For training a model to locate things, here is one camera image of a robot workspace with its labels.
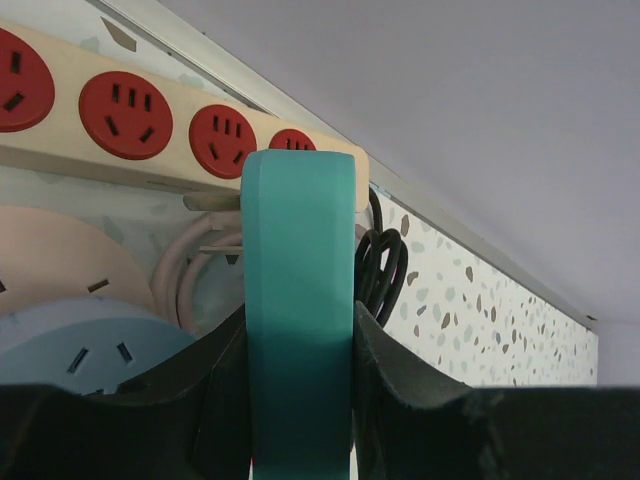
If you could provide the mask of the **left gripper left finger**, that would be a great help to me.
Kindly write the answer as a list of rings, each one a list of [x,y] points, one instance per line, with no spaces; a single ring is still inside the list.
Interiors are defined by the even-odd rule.
[[[246,479],[245,310],[110,395],[1,389],[4,479]]]

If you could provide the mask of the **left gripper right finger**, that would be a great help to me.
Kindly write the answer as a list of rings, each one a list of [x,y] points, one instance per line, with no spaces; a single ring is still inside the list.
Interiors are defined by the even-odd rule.
[[[474,388],[354,306],[362,479],[636,479],[636,388]]]

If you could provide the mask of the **light blue round power strip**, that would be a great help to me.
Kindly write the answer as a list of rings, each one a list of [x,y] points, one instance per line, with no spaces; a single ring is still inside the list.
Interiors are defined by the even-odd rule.
[[[130,303],[104,297],[45,302],[1,317],[1,384],[112,394],[195,341]]]

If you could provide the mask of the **pink round power strip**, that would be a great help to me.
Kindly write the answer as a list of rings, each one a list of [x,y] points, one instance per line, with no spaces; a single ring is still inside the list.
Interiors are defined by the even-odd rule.
[[[1,208],[1,312],[102,296],[155,309],[146,275],[98,228],[37,208]]]

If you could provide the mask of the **teal power strip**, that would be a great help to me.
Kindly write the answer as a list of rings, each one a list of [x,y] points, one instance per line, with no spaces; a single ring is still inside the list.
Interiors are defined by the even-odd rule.
[[[253,475],[350,475],[356,173],[347,154],[252,153],[241,185]]]

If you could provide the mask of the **beige power strip red sockets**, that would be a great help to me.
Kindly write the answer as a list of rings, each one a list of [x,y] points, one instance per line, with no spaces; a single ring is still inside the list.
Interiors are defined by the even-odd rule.
[[[58,38],[1,24],[1,162],[5,166],[177,193],[232,192],[265,149],[354,158],[359,146],[129,66]]]

